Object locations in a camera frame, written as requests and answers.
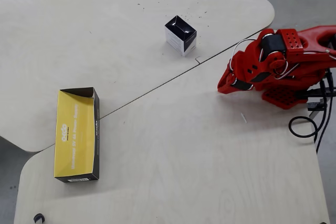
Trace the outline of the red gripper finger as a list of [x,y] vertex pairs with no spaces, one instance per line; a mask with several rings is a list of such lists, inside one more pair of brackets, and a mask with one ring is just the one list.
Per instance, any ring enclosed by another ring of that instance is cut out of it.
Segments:
[[236,76],[229,68],[227,68],[217,85],[217,91],[223,94],[235,92],[236,89],[232,86],[235,80]]
[[223,94],[231,94],[231,93],[236,93],[236,92],[249,92],[249,90],[240,90],[240,89],[235,89],[235,88],[229,88],[223,91]]

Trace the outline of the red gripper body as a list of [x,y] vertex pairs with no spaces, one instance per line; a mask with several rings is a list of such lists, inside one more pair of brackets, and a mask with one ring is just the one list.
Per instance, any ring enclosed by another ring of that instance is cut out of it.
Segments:
[[256,84],[265,84],[271,77],[283,74],[288,67],[286,50],[282,35],[274,31],[260,33],[244,51],[238,51],[230,60],[229,91],[247,91]]

